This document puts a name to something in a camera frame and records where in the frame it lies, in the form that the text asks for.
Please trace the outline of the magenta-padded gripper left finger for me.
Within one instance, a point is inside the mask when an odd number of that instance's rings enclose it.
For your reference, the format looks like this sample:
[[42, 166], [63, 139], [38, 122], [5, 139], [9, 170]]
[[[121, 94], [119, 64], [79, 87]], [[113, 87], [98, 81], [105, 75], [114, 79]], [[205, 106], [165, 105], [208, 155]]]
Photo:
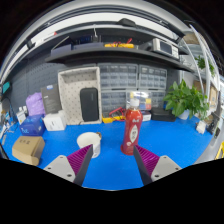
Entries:
[[93, 146], [88, 145], [69, 156], [59, 155], [44, 170], [81, 186], [84, 182], [92, 155]]

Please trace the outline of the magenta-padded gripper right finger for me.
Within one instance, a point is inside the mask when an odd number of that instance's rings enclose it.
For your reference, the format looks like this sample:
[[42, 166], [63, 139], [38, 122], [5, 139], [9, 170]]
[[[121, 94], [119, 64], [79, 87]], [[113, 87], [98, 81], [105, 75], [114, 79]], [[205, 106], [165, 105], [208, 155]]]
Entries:
[[158, 156], [139, 145], [134, 146], [133, 155], [137, 162], [143, 185], [148, 185], [181, 170], [181, 167], [167, 155]]

